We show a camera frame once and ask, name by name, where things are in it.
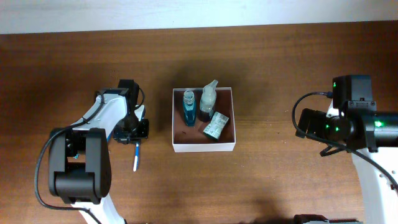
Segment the blue white toothbrush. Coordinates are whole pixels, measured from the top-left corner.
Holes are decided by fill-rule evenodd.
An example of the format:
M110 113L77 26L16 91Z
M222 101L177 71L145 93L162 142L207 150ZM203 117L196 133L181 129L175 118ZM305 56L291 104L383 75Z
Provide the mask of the blue white toothbrush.
M137 142L135 146L135 155L134 155L134 163L133 163L133 171L136 172L139 167L139 154L140 154L140 143Z

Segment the teal mouthwash bottle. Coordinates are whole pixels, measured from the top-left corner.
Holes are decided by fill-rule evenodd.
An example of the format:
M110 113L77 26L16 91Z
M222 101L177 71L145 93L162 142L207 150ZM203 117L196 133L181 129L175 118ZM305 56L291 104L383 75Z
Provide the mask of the teal mouthwash bottle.
M196 121L196 100L192 91L185 91L183 94L183 110L185 124L193 127Z

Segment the clear dark spray bottle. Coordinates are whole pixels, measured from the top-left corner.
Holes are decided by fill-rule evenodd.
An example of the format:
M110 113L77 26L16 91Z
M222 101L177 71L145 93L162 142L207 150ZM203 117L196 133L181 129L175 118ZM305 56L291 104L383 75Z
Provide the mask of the clear dark spray bottle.
M216 86L218 80L213 80L203 88L203 92L200 100L200 114L199 119L202 122L208 122L211 120L215 112L216 102Z

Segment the green Dettol soap box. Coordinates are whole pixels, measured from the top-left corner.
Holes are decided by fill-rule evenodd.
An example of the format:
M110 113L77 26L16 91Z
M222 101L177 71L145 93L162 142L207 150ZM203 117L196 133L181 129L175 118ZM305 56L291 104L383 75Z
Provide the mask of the green Dettol soap box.
M210 123L204 128L203 134L209 138L219 140L222 130L227 125L229 117L215 112Z

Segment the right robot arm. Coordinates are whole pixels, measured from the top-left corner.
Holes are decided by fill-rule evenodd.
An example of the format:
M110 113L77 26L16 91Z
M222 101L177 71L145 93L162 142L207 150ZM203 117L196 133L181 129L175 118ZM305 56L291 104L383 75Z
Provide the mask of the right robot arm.
M366 223L397 223L397 114L367 109L305 108L293 119L296 135L320 143L323 157L351 154L361 185Z

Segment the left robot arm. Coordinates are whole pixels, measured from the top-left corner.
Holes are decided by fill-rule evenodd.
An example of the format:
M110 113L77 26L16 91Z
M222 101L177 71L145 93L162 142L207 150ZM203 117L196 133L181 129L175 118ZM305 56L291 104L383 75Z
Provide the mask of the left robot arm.
M138 100L143 90L122 79L116 88L95 93L93 106L75 123L55 128L45 143L49 150L49 192L65 203L62 210L78 210L87 223L125 223L109 194L112 181L108 143L114 139L136 150L149 136L146 109Z

